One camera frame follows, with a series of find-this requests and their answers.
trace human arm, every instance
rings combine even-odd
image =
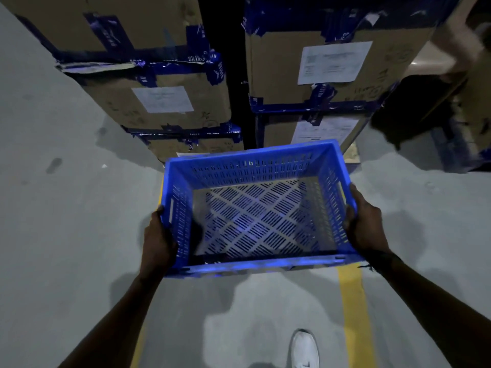
[[[351,192],[358,215],[348,207],[344,226],[353,247],[389,282],[453,368],[488,366],[491,321],[404,264],[389,248],[380,209],[354,185]]]
[[[138,275],[128,291],[89,332],[60,368],[129,367],[150,302],[174,264],[177,245],[160,221],[159,207],[145,229]]]

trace blue plastic crate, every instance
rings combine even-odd
[[[162,222],[179,245],[169,276],[362,260],[342,228],[349,184],[335,140],[169,160]]]

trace yellow floor marking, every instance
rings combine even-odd
[[[358,263],[339,266],[349,368],[377,368],[365,291]]]
[[[157,206],[162,204],[162,189],[163,189],[163,178],[162,178],[162,183],[160,185],[159,203]],[[143,322],[143,326],[140,329],[140,334],[138,335],[137,345],[135,346],[135,352],[133,353],[133,359],[131,359],[130,368],[138,368],[140,364],[140,358],[143,353],[143,347],[145,346],[145,339],[146,339],[146,326],[145,326],[145,322]]]

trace dark floor stain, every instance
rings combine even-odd
[[[95,135],[97,135],[99,137],[104,137],[106,134],[107,134],[107,128],[105,128],[105,127],[101,127],[99,129],[97,129],[97,131],[95,132]]]
[[[61,157],[56,157],[52,160],[50,166],[46,169],[47,174],[53,174],[57,171],[60,165],[63,163],[63,159]]]

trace gray floor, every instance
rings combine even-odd
[[[3,7],[0,44],[0,359],[52,367],[138,270],[162,168]],[[443,173],[427,136],[396,153],[365,129],[358,145],[353,181],[384,212],[394,251],[491,317],[491,174]],[[366,270],[364,288],[380,367],[447,366],[383,279]],[[334,269],[165,280],[140,366],[283,368],[307,328],[322,367],[347,367],[343,325]]]

